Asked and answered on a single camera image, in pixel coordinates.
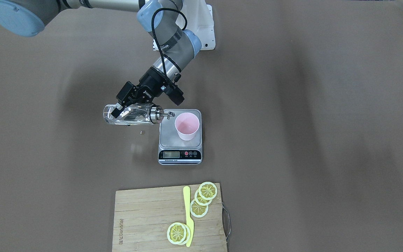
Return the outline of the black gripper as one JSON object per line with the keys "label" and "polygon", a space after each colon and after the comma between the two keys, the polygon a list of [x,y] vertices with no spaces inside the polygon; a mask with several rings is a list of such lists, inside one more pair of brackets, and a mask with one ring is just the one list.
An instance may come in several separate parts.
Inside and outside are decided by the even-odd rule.
{"label": "black gripper", "polygon": [[111,115],[118,118],[128,105],[151,103],[163,93],[162,87],[166,84],[164,74],[156,67],[150,67],[139,79],[139,84],[134,85],[130,81],[125,83],[116,95],[118,102]]}

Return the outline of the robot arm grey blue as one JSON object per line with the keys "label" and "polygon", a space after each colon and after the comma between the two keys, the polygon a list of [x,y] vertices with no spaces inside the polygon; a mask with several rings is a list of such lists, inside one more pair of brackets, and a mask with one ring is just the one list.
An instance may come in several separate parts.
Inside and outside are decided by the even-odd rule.
{"label": "robot arm grey blue", "polygon": [[0,0],[0,25],[23,37],[42,32],[60,12],[66,9],[100,8],[136,12],[136,19],[155,41],[159,59],[140,78],[139,84],[126,82],[117,94],[112,118],[126,115],[134,105],[152,105],[153,99],[165,93],[175,104],[184,101],[177,86],[181,72],[202,47],[200,38],[176,21],[182,16],[182,0]]}

